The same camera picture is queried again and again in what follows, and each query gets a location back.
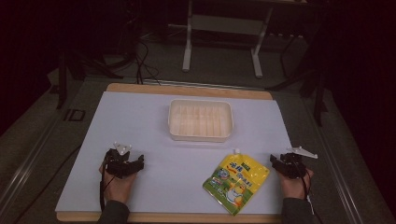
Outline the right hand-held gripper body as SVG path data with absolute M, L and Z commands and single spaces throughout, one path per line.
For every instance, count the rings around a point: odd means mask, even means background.
M 306 174 L 306 167 L 303 164 L 303 157 L 317 159 L 318 155 L 302 147 L 290 147 L 288 153 L 280 155 L 279 172 L 291 179 L 302 178 Z

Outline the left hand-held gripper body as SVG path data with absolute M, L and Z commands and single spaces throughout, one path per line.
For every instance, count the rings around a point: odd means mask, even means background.
M 113 146 L 104 158 L 106 171 L 117 178 L 124 178 L 131 175 L 134 172 L 133 166 L 129 162 L 132 146 L 118 142 L 115 142 Z

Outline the yellow spouted pouch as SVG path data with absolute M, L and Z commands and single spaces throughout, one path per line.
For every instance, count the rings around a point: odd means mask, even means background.
M 232 216 L 236 216 L 261 188 L 270 170 L 236 149 L 227 155 L 203 188 Z

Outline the white plastic container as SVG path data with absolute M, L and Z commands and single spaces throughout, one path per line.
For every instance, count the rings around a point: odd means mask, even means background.
M 169 106 L 168 127 L 176 141 L 222 143 L 233 132 L 232 108 L 222 101 L 175 99 Z

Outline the person's right hand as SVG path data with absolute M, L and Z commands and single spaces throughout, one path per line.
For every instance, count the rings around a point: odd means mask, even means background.
M 277 173 L 283 196 L 285 198 L 295 198 L 305 200 L 311 186 L 312 170 L 307 169 L 303 178 L 290 179 L 281 173 Z

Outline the white table mat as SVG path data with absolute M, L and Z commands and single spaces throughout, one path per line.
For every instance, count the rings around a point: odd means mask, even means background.
M 98 171 L 106 152 L 120 143 L 145 167 L 134 183 L 135 213 L 225 214 L 203 187 L 219 163 L 239 149 L 264 166 L 270 155 L 290 147 L 279 106 L 271 100 L 232 99 L 233 131 L 223 143 L 172 139 L 168 128 L 170 95 L 103 93 L 91 126 L 56 206 L 57 212 L 97 212 Z

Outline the wooden table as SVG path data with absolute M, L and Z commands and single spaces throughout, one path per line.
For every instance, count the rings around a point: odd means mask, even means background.
M 198 100 L 224 100 L 230 102 L 232 99 L 248 100 L 271 100 L 271 93 L 267 91 L 243 91 L 211 89 L 201 87 L 177 87 L 177 86 L 153 86 L 112 83 L 107 86 L 106 91 L 160 94 L 170 95 L 173 99 L 198 99 Z M 131 210 L 128 219 L 131 222 L 142 223 L 236 223 L 236 224 L 266 224 L 277 223 L 280 220 L 280 193 L 274 176 L 270 176 L 267 182 L 253 197 L 241 214 L 232 216 L 225 214 L 203 214 L 203 213 L 135 213 Z M 62 222 L 95 221 L 100 216 L 97 212 L 56 212 L 56 217 Z

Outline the black stand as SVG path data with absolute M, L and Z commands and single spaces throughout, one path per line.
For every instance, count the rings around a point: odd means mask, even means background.
M 301 35 L 303 36 L 305 42 L 307 43 L 307 49 L 304 53 L 303 58 L 297 67 L 287 75 L 283 57 L 288 51 L 289 47 L 297 36 L 294 36 L 287 46 L 281 51 L 279 56 L 279 61 L 281 64 L 281 69 L 286 80 L 276 84 L 272 87 L 266 87 L 268 91 L 280 91 L 292 84 L 302 81 L 303 84 L 299 90 L 300 96 L 304 98 L 310 97 L 315 94 L 314 103 L 314 120 L 316 124 L 321 127 L 321 112 L 326 111 L 327 108 L 323 103 L 324 95 L 324 71 L 319 63 L 317 52 L 315 50 L 315 37 L 318 33 L 319 26 L 315 24 L 304 25 L 301 29 Z
M 122 60 L 119 62 L 106 64 L 100 63 L 87 55 L 84 55 L 75 49 L 62 49 L 59 53 L 59 79 L 58 84 L 53 85 L 50 89 L 50 93 L 58 95 L 57 109 L 61 109 L 67 99 L 67 73 L 70 73 L 71 77 L 75 80 L 82 80 L 87 76 L 87 68 L 91 68 L 98 72 L 100 75 L 110 78 L 121 78 L 116 75 L 113 69 L 120 68 L 131 61 L 131 57 L 126 54 L 122 56 Z

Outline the aluminium floor rail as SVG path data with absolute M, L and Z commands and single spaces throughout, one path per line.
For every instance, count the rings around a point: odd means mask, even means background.
M 7 184 L 5 190 L 0 194 L 0 219 L 3 218 L 11 205 L 14 203 L 15 198 L 21 191 L 24 183 L 29 178 L 30 173 L 35 166 L 37 157 L 50 138 L 51 132 L 57 124 L 63 119 L 66 109 L 56 109 L 54 114 L 50 117 L 49 122 L 46 124 L 43 132 L 37 137 L 35 143 L 29 148 L 26 157 L 21 165 L 18 167 L 10 182 Z
M 353 198 L 351 188 L 347 183 L 347 172 L 351 172 L 352 169 L 348 168 L 347 164 L 343 164 L 341 160 L 336 158 L 336 151 L 338 149 L 341 149 L 341 153 L 347 152 L 347 150 L 341 146 L 341 138 L 326 130 L 326 126 L 319 126 L 317 124 L 314 118 L 313 105 L 314 103 L 312 100 L 304 100 L 304 107 L 307 110 L 311 123 L 314 125 L 320 142 L 319 154 L 321 158 L 325 160 L 342 208 L 346 212 L 349 224 L 363 224 L 356 200 Z

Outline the white metal stand frame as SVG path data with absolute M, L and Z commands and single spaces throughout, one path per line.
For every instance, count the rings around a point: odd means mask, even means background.
M 300 12 L 308 5 L 306 0 L 177 0 L 177 3 L 181 4 L 180 13 L 186 19 L 183 72 L 191 70 L 192 33 L 206 31 L 256 37 L 249 49 L 256 78 L 263 77 L 259 54 L 275 17 L 283 10 Z

